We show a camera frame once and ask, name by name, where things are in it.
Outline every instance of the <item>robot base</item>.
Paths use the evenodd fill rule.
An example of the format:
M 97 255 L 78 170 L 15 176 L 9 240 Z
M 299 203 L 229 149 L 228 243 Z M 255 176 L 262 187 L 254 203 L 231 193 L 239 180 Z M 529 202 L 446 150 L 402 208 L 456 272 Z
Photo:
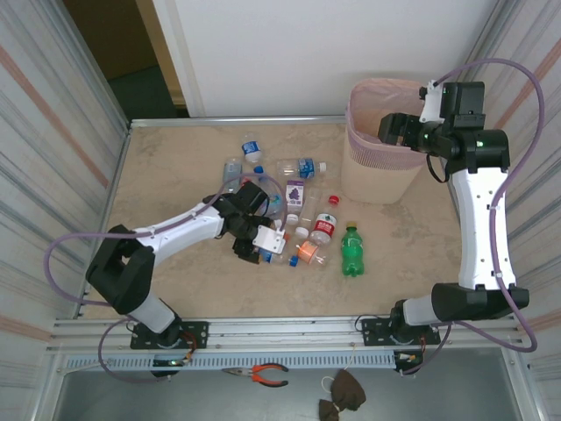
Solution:
M 181 337 L 181 332 L 189 332 L 195 337 L 197 349 L 207 347 L 209 322 L 180 321 L 177 325 L 178 332 L 169 345 L 167 340 L 161 340 L 160 335 L 152 332 L 145 325 L 141 323 L 135 325 L 132 329 L 131 349 L 191 349 L 191 344 Z
M 399 301 L 392 309 L 389 318 L 364 318 L 362 337 L 365 346 L 412 346 L 421 345 L 424 338 L 426 345 L 440 344 L 438 329 L 430 326 L 409 326 L 403 322 L 403 303 Z

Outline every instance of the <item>green soda bottle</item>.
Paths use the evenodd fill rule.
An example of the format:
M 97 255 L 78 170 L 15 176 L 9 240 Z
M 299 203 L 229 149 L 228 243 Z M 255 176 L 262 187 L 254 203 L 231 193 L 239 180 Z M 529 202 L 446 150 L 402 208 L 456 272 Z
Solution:
M 343 252 L 343 275 L 352 276 L 363 275 L 365 264 L 362 261 L 362 238 L 357 232 L 357 223 L 347 223 L 347 233 L 343 237 L 341 245 Z

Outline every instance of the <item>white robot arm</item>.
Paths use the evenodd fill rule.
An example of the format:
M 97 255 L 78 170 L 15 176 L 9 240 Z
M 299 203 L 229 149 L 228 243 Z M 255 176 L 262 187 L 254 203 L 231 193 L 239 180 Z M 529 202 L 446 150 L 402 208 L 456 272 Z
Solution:
M 247 182 L 238 193 L 224 194 L 212 206 L 199 203 L 193 209 L 157 225 L 132 232 L 118 225 L 110 232 L 153 235 L 138 239 L 106 239 L 86 273 L 88 282 L 119 313 L 145 325 L 163 346 L 177 340 L 178 316 L 151 291 L 153 269 L 168 257 L 206 239 L 231 233 L 233 250 L 239 258 L 259 263 L 260 248 L 282 253 L 284 231 L 272 229 L 272 220 L 254 215 L 266 200 L 258 186 Z M 176 227 L 179 221 L 192 218 Z
M 380 123 L 382 142 L 395 145 L 401 139 L 403 146 L 426 153 L 427 158 L 446 159 L 444 182 L 450 177 L 456 190 L 462 233 L 458 283 L 438 283 L 427 296 L 396 303 L 391 314 L 396 336 L 416 334 L 417 326 L 500 318 L 511 311 L 495 278 L 489 238 L 491 201 L 510 165 L 508 138 L 501 130 L 484 130 L 484 92 L 483 82 L 435 86 L 430 81 L 419 92 L 425 102 L 421 116 L 395 113 Z M 529 292 L 516 287 L 510 265 L 504 197 L 495 210 L 500 275 L 523 308 Z

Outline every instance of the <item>doorway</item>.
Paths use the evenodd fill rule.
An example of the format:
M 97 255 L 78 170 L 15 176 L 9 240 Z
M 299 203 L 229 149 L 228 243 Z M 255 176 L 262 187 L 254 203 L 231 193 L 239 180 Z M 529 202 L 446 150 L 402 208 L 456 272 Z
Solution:
M 152 0 L 63 0 L 128 120 L 187 118 Z

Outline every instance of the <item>red bottle cap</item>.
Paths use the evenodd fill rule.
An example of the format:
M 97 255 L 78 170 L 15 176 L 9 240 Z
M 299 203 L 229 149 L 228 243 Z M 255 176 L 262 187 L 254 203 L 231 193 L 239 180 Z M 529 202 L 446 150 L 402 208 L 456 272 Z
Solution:
M 331 204 L 339 204 L 339 201 L 340 201 L 340 200 L 341 200 L 341 199 L 339 199 L 338 196 L 330 196 L 329 203 L 331 203 Z

